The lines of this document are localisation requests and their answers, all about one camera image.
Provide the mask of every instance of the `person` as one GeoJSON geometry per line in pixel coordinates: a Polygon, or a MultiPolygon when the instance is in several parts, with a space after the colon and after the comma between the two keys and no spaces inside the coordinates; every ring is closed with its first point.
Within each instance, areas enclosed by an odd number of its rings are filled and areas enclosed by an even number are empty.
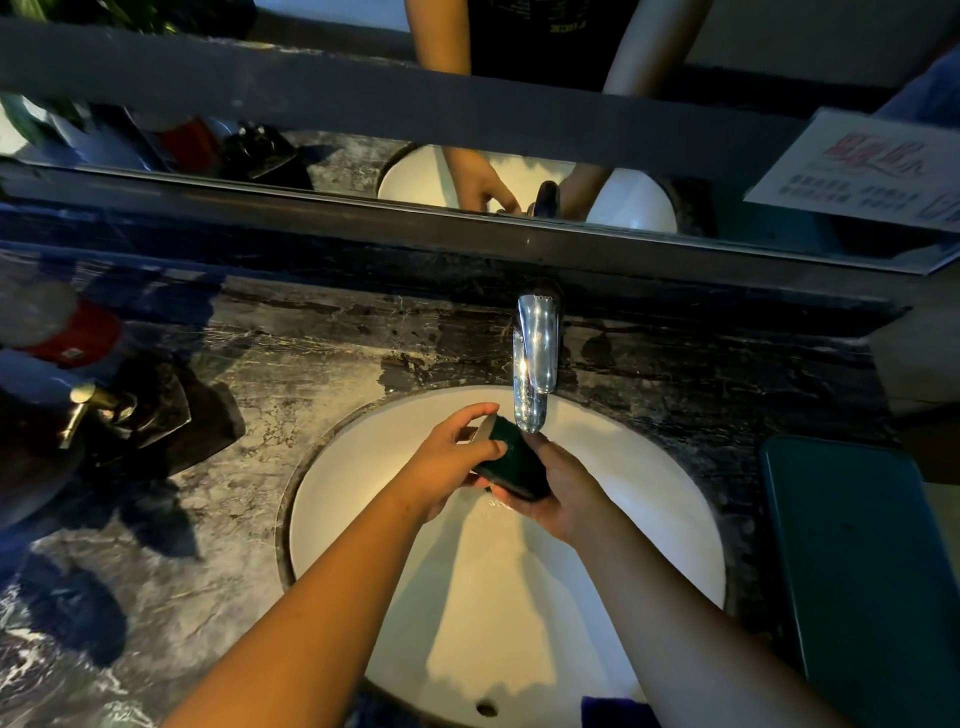
{"type": "MultiPolygon", "coordinates": [[[[481,402],[433,428],[410,461],[163,723],[164,728],[343,725],[420,528],[506,445],[458,445],[481,402]]],[[[807,683],[703,596],[542,435],[528,442],[553,496],[495,497],[570,544],[664,728],[850,728],[807,683]]]]}
{"type": "MultiPolygon", "coordinates": [[[[657,93],[684,61],[712,0],[405,0],[423,68],[622,96],[657,93]]],[[[521,212],[479,152],[444,148],[460,207],[521,212]]],[[[585,220],[610,169],[577,164],[560,215],[585,220]]]]}

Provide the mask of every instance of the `faucet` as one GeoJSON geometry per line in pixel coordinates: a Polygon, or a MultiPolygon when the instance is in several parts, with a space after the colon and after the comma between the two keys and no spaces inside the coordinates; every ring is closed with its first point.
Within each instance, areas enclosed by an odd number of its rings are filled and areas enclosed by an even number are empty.
{"type": "Polygon", "coordinates": [[[560,358],[560,291],[542,281],[516,301],[514,321],[514,420],[540,432],[547,395],[557,389],[560,358]]]}

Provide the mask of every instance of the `left hand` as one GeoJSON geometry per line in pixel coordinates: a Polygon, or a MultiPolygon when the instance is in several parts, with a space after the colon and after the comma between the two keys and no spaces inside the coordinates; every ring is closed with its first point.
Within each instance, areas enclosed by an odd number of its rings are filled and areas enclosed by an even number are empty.
{"type": "Polygon", "coordinates": [[[486,440],[457,445],[470,421],[491,415],[500,408],[495,402],[479,402],[454,412],[431,430],[413,457],[391,481],[421,508],[424,521],[435,518],[446,500],[462,485],[488,485],[483,478],[468,478],[470,471],[484,460],[496,460],[507,451],[505,443],[486,440]]]}

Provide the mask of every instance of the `white paper sign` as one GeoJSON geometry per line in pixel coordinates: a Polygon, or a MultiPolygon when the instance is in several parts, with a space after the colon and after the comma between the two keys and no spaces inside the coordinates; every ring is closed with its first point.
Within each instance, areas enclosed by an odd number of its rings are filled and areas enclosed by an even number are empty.
{"type": "Polygon", "coordinates": [[[960,232],[960,132],[821,109],[743,199],[960,232]]]}

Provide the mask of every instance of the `teal tray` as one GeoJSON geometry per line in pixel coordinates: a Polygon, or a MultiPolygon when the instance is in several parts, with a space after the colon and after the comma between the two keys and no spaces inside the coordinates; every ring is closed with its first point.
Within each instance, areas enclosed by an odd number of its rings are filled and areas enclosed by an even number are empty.
{"type": "Polygon", "coordinates": [[[807,680],[861,728],[960,726],[960,595],[903,452],[761,450],[807,680]]]}

